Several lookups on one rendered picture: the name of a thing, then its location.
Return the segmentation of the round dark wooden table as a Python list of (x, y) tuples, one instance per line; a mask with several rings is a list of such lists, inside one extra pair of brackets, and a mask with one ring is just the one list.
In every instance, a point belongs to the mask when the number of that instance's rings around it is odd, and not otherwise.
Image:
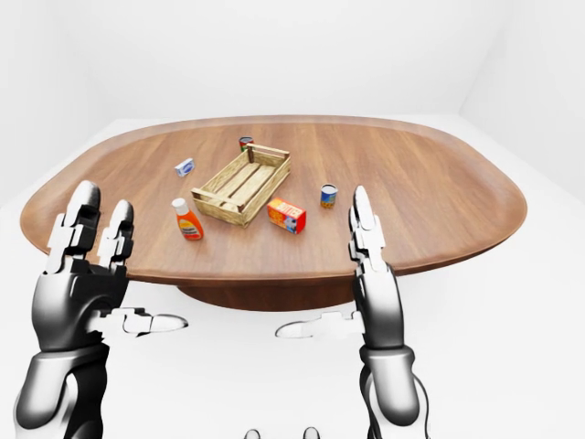
[[(190, 198), (239, 152), (239, 139), (290, 153), (276, 196), (305, 209), (292, 234), (265, 210), (246, 228), (202, 216), (204, 237), (185, 240), (171, 203)], [(194, 170), (175, 166), (192, 157)], [(54, 219), (83, 180), (101, 189), (101, 225), (121, 199), (134, 208), (136, 281), (170, 284), (213, 305), (293, 311), (352, 299), (348, 210), (357, 186), (368, 193), (396, 274), (460, 262), (506, 240), (527, 204), (517, 185), (464, 141), (430, 127), (342, 116), (250, 116), (166, 123), (120, 134), (80, 155), (25, 205), (25, 236), (45, 249)], [(338, 189), (320, 204), (321, 186)]]

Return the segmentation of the orange sauce bottle white cap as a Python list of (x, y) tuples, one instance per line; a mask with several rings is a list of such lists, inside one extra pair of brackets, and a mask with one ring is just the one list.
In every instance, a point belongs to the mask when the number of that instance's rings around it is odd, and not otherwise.
[(176, 220), (184, 238), (190, 241), (198, 241), (204, 237), (203, 228), (195, 215), (189, 208), (184, 198), (175, 198), (172, 201), (175, 210)]

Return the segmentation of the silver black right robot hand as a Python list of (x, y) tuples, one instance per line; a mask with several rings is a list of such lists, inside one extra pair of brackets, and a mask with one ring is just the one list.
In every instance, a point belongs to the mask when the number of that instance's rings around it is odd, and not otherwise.
[(379, 217), (364, 187), (358, 186), (348, 212), (350, 259), (356, 263), (353, 282), (356, 311), (348, 318), (327, 312), (314, 320), (292, 322), (276, 330), (282, 338), (364, 336), (370, 348), (404, 345), (404, 321), (397, 280), (385, 262), (386, 246)]

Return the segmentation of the wooden slat tray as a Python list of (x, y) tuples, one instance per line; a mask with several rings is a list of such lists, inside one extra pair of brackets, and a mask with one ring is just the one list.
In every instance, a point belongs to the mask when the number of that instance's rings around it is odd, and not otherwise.
[(191, 192), (201, 213), (246, 228), (290, 170), (288, 151), (248, 143), (203, 187)]

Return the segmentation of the red orange butter box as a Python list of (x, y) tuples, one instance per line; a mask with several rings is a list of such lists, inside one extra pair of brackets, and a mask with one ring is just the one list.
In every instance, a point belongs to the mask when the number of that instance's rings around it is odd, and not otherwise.
[(281, 198), (272, 199), (267, 211), (271, 223), (293, 234), (299, 234), (305, 227), (306, 211)]

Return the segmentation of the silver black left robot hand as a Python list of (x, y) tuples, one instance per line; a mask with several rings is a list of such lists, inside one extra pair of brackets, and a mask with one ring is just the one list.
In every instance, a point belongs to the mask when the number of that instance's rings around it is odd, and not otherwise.
[(109, 226), (99, 230), (100, 205), (99, 188), (84, 180), (56, 217), (32, 305), (33, 327), (44, 351), (95, 345), (103, 332), (115, 329), (139, 337), (188, 325), (181, 316), (152, 316), (122, 306), (129, 283), (125, 262), (133, 251), (133, 206), (119, 201)]

